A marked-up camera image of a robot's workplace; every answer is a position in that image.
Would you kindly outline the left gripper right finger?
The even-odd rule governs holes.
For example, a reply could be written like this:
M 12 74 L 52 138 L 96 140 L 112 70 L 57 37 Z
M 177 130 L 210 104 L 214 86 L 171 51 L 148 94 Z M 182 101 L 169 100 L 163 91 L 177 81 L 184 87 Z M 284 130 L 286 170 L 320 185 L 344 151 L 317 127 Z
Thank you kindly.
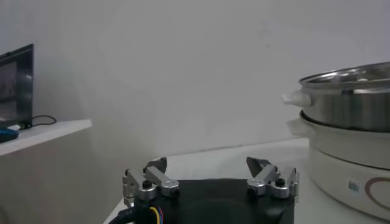
M 293 202 L 298 202 L 300 173 L 295 167 L 287 166 L 280 170 L 266 159 L 253 157 L 247 157 L 246 163 L 252 176 L 246 180 L 250 203 L 265 195 L 277 200 L 292 198 Z

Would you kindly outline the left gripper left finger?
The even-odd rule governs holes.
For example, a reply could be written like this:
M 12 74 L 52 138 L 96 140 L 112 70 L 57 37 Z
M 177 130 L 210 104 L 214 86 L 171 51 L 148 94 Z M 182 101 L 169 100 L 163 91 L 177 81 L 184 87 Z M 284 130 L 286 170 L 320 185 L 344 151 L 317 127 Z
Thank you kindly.
M 158 197 L 180 197 L 178 180 L 165 175 L 168 160 L 163 157 L 149 161 L 142 171 L 127 169 L 122 177 L 123 202 L 127 207 L 136 201 L 150 203 Z

